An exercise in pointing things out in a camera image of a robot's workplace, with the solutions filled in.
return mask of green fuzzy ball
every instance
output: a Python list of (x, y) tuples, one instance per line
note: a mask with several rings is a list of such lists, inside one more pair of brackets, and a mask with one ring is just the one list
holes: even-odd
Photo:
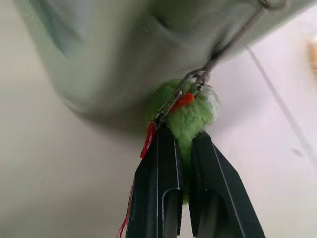
[[(175, 93), (175, 88), (180, 80), (173, 80), (163, 84), (155, 95), (148, 99), (146, 111), (146, 123), (153, 120), (158, 110), (164, 105)], [(185, 85), (187, 92), (193, 85), (188, 82)], [(190, 105), (181, 107), (174, 113), (170, 113), (166, 125), (172, 131), (178, 140), (180, 153), (182, 156), (182, 173), (184, 181), (184, 203), (189, 200), (190, 192), (190, 166), (191, 166), (191, 145), (195, 136), (203, 131), (207, 125), (214, 120), (212, 113), (213, 105), (209, 100), (208, 90), (200, 93), (199, 96)]]

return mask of green pom-pom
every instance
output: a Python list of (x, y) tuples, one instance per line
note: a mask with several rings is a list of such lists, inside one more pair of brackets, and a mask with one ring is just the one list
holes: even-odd
[[(146, 122), (153, 120), (158, 110), (175, 93), (175, 88), (180, 80), (173, 80), (162, 85), (155, 95), (151, 95), (147, 104)], [(190, 89), (192, 82), (185, 85), (185, 92)], [(211, 124), (215, 117), (213, 114), (212, 101), (209, 99), (209, 88), (192, 102), (190, 105), (181, 107), (174, 113), (170, 113), (166, 125), (178, 140), (180, 153), (182, 156), (182, 172), (184, 180), (184, 203), (189, 199), (190, 188), (190, 159), (191, 144), (195, 136)]]

